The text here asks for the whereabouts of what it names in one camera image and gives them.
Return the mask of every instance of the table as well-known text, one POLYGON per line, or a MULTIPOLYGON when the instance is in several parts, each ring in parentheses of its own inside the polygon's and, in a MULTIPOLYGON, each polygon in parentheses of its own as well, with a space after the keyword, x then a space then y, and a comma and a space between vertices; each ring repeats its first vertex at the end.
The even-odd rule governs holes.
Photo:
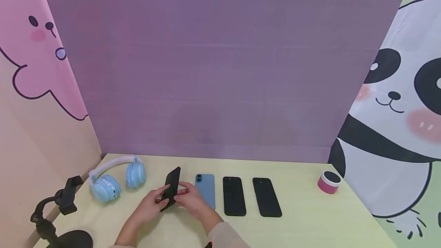
MULTIPOLYGON (((108 154, 100 164, 122 155, 108 154)), ((110 169, 121 184, 119 198, 107 204, 96 201, 88 182, 78 190, 76 213, 58 216, 54 221, 57 234, 70 230, 85 230, 94 241, 94 248, 107 248, 118 236, 119 230, 152 188, 164 185, 166 175, 181 167, 181 181, 194 184, 198 173, 215 176, 216 210, 253 248, 380 248, 395 247, 385 231, 363 206, 351 188, 342 182, 334 195, 322 192, 317 180, 324 170, 335 169, 330 164, 287 163, 208 158, 139 156, 147 173, 142 187, 125 187, 127 164, 110 169), (247 215, 224 215, 222 178, 238 176, 242 179, 247 215), (270 178, 282 208, 281 218, 264 218, 259 214, 252 178, 270 178)), ((192 220, 185 209, 176 205, 166 210, 160 219, 142 229, 138 248, 205 247, 207 241, 199 222, 192 220)), ((43 248, 40 240, 35 247, 43 248)))

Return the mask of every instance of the pink blush cheek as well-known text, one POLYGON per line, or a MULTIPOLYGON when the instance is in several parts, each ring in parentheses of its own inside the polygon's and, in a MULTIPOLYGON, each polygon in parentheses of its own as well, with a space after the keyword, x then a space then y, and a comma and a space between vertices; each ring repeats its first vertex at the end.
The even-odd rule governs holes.
POLYGON ((407 115, 407 126, 412 133, 431 143, 441 143, 441 116, 427 108, 407 115))
POLYGON ((30 35, 30 39, 34 42, 43 41, 46 39, 46 33, 41 29, 35 30, 30 35))
POLYGON ((362 85, 359 94, 357 94, 356 101, 364 101, 369 98, 369 96, 371 96, 371 89, 368 85, 362 85))

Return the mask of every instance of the black stand base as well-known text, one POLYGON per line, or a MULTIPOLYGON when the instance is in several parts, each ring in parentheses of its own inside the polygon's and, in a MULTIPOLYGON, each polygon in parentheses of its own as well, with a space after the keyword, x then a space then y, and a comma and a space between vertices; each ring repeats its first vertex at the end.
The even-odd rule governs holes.
MULTIPOLYGON (((64 245, 63 248, 92 248, 93 240, 89 233, 81 230, 67 232, 58 237, 64 245)), ((46 248, 58 248, 56 245, 49 244, 46 248)))

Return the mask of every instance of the panda paw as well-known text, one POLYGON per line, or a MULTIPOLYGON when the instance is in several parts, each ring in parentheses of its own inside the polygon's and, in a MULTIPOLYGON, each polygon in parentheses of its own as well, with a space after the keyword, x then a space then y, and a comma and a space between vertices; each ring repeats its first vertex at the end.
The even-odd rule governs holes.
POLYGON ((397 233, 405 234, 407 239, 411 239, 415 235, 423 237, 422 228, 427 227, 420 219, 420 213, 412 209, 394 218, 386 219, 386 221, 393 223, 397 228, 397 233))

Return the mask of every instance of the panda nose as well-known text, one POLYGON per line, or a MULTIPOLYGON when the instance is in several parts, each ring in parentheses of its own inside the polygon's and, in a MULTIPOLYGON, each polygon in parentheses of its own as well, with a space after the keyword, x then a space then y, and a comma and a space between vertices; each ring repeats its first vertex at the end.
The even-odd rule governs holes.
POLYGON ((387 94, 389 96, 389 98, 391 98, 392 100, 399 100, 401 99, 401 95, 398 92, 395 91, 391 91, 387 94))

